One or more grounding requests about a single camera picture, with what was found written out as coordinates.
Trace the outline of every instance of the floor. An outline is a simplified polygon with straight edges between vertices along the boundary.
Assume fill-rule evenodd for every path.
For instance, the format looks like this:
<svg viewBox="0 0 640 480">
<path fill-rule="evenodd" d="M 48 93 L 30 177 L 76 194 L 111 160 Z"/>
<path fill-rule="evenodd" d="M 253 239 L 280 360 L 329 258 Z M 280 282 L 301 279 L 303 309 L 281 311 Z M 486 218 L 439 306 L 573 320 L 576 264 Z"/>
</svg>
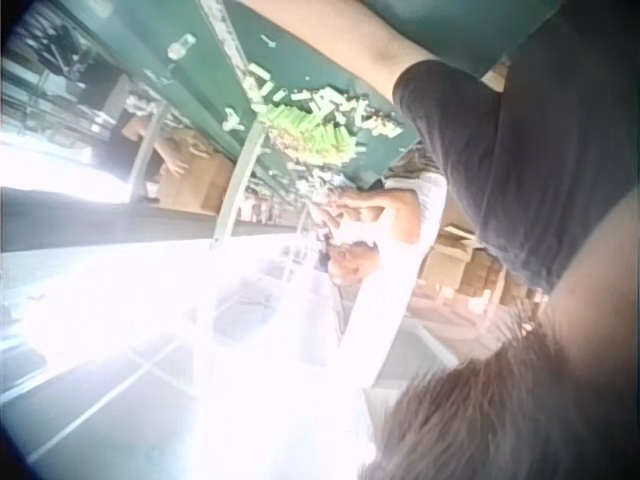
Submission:
<svg viewBox="0 0 640 480">
<path fill-rule="evenodd" d="M 0 413 L 43 478 L 355 478 L 372 448 L 368 413 L 361 392 L 337 389 L 322 374 L 338 344 L 325 275 L 297 263 L 284 283 L 285 258 L 232 255 L 220 271 L 228 281 L 211 342 L 222 353 L 203 404 L 194 396 L 191 337 L 182 335 L 193 333 L 189 282 L 198 281 L 201 247 L 189 254 L 177 254 L 176 245 L 119 248 L 63 262 L 74 265 L 73 280 L 57 289 L 41 282 L 39 292 L 28 291 L 16 281 L 6 292 L 13 307 L 20 298 L 41 305 L 27 309 L 40 330 L 25 328 L 24 308 L 4 316 Z M 155 272 L 153 280 L 141 270 Z M 39 296 L 48 288 L 53 299 Z M 149 322 L 133 328 L 131 309 Z M 45 312 L 42 323 L 34 311 Z M 186 330 L 167 323 L 178 314 Z M 105 338 L 133 334 L 147 339 L 85 358 Z M 77 350 L 73 368 L 71 357 L 60 356 L 69 349 Z"/>
</svg>

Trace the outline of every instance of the metal rail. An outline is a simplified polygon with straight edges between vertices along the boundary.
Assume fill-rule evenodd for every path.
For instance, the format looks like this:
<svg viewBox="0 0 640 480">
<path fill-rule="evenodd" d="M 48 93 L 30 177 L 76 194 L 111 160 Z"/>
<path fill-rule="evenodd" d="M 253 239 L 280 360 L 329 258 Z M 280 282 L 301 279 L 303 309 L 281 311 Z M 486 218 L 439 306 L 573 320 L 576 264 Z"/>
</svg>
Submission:
<svg viewBox="0 0 640 480">
<path fill-rule="evenodd" d="M 129 181 L 127 182 L 127 195 L 129 202 L 134 200 L 136 195 L 140 194 L 142 191 L 144 174 L 147 171 L 147 166 L 149 165 L 149 159 L 153 152 L 153 145 L 160 136 L 160 129 L 169 115 L 169 110 L 171 110 L 171 107 L 166 101 L 163 101 L 159 105 L 156 113 L 153 115 L 149 128 L 147 128 L 147 131 L 144 133 L 144 140 L 142 141 L 142 145 L 140 145 L 140 149 L 136 155 L 136 160 L 133 164 L 133 170 L 131 170 L 131 175 L 129 175 Z"/>
</svg>

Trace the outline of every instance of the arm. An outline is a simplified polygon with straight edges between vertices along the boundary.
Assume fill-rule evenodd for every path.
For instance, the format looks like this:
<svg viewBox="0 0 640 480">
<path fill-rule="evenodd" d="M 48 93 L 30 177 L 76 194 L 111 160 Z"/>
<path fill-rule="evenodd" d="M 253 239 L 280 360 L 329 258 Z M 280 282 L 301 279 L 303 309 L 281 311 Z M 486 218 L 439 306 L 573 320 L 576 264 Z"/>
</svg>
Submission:
<svg viewBox="0 0 640 480">
<path fill-rule="evenodd" d="M 362 209 L 395 210 L 393 237 L 402 242 L 415 244 L 420 240 L 420 200 L 414 190 L 390 188 L 371 192 L 346 190 L 339 201 L 347 206 Z"/>
<path fill-rule="evenodd" d="M 122 134 L 129 140 L 139 142 L 149 127 L 150 117 L 133 117 L 122 129 Z M 153 144 L 153 148 L 160 154 L 169 171 L 176 176 L 185 173 L 189 166 L 181 160 L 180 152 L 171 141 L 160 136 Z"/>
<path fill-rule="evenodd" d="M 243 3 L 369 83 L 391 102 L 400 74 L 415 63 L 435 58 L 357 0 Z"/>
</svg>

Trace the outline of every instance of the hair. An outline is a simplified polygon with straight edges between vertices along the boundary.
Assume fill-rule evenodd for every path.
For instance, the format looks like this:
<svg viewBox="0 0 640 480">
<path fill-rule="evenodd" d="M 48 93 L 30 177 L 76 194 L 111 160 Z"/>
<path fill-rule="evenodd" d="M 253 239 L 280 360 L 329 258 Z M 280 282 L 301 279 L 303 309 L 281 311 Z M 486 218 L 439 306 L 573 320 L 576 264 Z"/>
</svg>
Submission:
<svg viewBox="0 0 640 480">
<path fill-rule="evenodd" d="M 640 478 L 634 403 L 628 388 L 571 375 L 536 326 L 486 360 L 414 382 L 387 414 L 360 478 Z"/>
</svg>

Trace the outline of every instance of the man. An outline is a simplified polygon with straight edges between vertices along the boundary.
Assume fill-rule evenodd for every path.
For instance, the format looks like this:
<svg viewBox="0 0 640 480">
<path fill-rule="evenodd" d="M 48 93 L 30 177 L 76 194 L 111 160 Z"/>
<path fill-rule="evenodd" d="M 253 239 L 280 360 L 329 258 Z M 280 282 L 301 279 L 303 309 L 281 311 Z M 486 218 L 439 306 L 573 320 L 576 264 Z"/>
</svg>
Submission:
<svg viewBox="0 0 640 480">
<path fill-rule="evenodd" d="M 245 3 L 394 101 L 479 238 L 550 292 L 526 337 L 405 392 L 362 478 L 640 478 L 637 2 L 567 2 L 503 93 L 360 2 Z"/>
<path fill-rule="evenodd" d="M 415 281 L 440 229 L 446 196 L 446 180 L 418 143 L 385 175 L 383 189 L 342 190 L 329 205 L 311 205 L 316 223 L 331 231 L 332 281 L 360 283 L 381 261 Z"/>
<path fill-rule="evenodd" d="M 109 140 L 93 153 L 95 167 L 127 182 L 150 121 L 150 117 L 122 112 Z M 188 165 L 181 160 L 173 140 L 160 136 L 153 147 L 144 174 L 145 181 L 155 181 L 163 168 L 177 177 L 186 172 Z"/>
</svg>

